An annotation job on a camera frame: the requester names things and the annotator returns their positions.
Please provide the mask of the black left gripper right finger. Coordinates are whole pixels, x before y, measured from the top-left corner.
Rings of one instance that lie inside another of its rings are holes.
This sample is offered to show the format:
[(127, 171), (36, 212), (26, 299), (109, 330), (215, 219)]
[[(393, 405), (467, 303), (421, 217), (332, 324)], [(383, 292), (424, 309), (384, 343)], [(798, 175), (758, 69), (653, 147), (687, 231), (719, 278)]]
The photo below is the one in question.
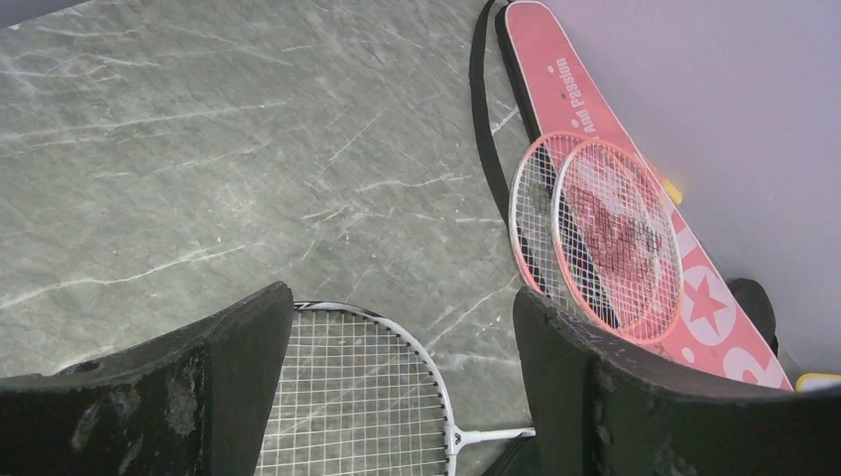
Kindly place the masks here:
[(665, 360), (530, 288), (512, 317), (544, 475), (836, 475), (840, 391)]

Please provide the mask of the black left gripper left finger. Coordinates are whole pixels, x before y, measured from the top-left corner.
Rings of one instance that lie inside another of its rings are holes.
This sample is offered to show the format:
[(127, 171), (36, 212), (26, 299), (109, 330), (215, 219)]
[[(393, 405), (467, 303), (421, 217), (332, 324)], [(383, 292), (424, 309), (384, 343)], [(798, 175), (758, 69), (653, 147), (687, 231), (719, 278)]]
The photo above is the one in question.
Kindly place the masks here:
[(134, 347), (1, 382), (5, 475), (251, 475), (294, 320), (281, 282)]

